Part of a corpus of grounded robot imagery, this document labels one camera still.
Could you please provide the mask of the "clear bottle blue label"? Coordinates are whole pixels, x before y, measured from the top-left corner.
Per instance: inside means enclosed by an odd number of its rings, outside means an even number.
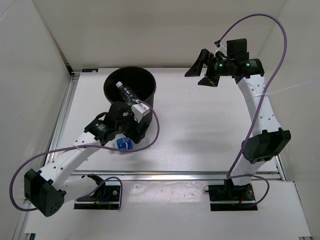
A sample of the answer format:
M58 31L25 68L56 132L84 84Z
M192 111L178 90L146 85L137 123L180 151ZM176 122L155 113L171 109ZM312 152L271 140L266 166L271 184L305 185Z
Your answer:
M124 135L117 135L115 139L111 141L111 147L119 150L132 150L133 142Z

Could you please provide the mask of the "clear unlabelled plastic bottle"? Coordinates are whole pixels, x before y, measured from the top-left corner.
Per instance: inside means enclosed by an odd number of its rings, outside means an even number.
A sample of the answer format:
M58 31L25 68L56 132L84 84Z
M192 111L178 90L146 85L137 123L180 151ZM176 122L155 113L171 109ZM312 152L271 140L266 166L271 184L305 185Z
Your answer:
M115 86L118 88L120 96L127 105L132 106L140 101L137 94L130 87L123 85L121 81L118 81Z

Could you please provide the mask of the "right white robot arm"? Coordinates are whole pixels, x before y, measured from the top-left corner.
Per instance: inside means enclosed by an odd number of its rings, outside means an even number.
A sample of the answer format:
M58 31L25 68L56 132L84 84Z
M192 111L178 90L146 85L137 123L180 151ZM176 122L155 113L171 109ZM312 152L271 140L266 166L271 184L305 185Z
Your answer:
M204 78L198 84L217 87L220 77L232 77L240 89L251 119L251 126L235 162L231 165L224 193L230 200L238 199L243 186L266 162L278 155L291 139L289 130L282 129L268 96L264 69L259 59L250 59L247 52L231 53L225 56L216 51L202 49L186 77L198 77L203 66L207 67Z

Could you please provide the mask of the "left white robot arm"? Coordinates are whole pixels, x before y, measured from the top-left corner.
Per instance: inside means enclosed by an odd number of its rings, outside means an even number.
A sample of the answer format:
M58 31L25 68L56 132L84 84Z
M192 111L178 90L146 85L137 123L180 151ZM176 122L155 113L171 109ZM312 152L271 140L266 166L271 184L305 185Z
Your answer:
M68 177L100 147L123 134L138 144L149 127L146 122L151 108L142 101L133 105L116 101L109 111L98 114L83 133L54 160L39 170L30 169L24 174L24 196L44 216L55 214L62 205L85 194L84 182L90 184L87 194L100 200L105 188L91 177L81 180L81 187L67 186Z

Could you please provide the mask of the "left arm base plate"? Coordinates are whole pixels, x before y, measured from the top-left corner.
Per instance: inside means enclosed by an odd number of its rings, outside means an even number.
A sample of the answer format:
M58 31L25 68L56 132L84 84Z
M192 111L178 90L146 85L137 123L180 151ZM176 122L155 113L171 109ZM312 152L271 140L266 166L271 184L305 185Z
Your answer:
M99 188L90 195L75 200L73 208L75 210L120 210L123 197L122 181L116 176L106 179L95 174L87 176L94 180Z

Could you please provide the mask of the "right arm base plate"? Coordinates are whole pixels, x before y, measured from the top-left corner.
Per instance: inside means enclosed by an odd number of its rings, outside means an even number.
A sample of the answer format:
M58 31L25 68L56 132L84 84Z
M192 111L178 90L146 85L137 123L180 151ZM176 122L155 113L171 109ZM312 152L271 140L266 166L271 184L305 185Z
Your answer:
M231 179L223 184L205 185L212 212L257 211L256 198L251 183L235 186Z

